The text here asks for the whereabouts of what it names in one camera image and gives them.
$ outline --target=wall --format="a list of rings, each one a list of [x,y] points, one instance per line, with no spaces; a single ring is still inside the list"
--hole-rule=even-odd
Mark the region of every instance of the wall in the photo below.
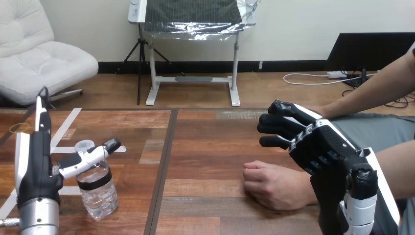
[[[123,61],[137,42],[129,2],[41,0],[55,40],[98,61]],[[414,0],[262,0],[257,25],[241,33],[240,60],[325,60],[340,32],[415,31],[414,12]],[[233,42],[157,40],[154,46],[172,61],[231,61]],[[130,60],[137,59],[134,53]]]

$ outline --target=power strip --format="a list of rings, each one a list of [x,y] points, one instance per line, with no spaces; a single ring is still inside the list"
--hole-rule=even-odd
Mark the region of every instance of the power strip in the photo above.
[[[332,71],[332,72],[327,72],[327,77],[330,79],[334,79],[334,78],[342,78],[342,77],[347,77],[347,72],[343,72],[342,71]]]

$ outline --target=wooden floor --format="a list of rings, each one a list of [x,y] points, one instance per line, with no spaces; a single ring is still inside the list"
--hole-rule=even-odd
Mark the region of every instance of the wooden floor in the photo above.
[[[237,87],[242,108],[267,108],[272,101],[280,99],[300,105],[324,105],[342,97],[350,87],[343,83],[323,86],[291,85],[282,80],[287,72],[239,73]],[[226,77],[231,74],[199,74]],[[327,82],[325,77],[290,76],[296,82]],[[155,106],[146,106],[145,101],[151,87],[148,75],[142,79],[141,104],[137,105],[137,74],[98,74],[67,90],[83,89],[81,97],[70,97],[53,104],[57,108],[231,108],[227,84],[221,83],[163,83],[160,86]],[[368,110],[382,114],[415,116],[415,103],[405,109],[384,106]]]

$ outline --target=silver metal cylinder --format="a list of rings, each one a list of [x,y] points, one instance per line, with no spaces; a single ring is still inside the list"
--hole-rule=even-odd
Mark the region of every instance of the silver metal cylinder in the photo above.
[[[58,235],[59,204],[51,199],[36,198],[20,209],[19,235]]]

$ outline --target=black monitor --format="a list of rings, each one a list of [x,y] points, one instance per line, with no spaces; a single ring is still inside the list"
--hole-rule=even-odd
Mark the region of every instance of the black monitor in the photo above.
[[[407,53],[414,42],[415,32],[340,33],[324,70],[381,70]]]

